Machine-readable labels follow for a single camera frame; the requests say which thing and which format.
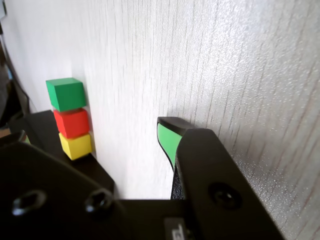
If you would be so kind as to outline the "black broad gripper finger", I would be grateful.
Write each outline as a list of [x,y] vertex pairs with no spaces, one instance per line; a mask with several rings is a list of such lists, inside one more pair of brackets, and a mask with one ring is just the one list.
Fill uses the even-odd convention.
[[97,182],[23,142],[0,140],[3,240],[133,240],[124,208]]

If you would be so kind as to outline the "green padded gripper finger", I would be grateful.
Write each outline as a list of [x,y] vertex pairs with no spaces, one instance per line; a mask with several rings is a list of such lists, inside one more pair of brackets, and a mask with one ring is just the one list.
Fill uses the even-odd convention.
[[282,234],[216,134],[179,117],[157,119],[157,139],[179,177],[203,240],[281,240]]

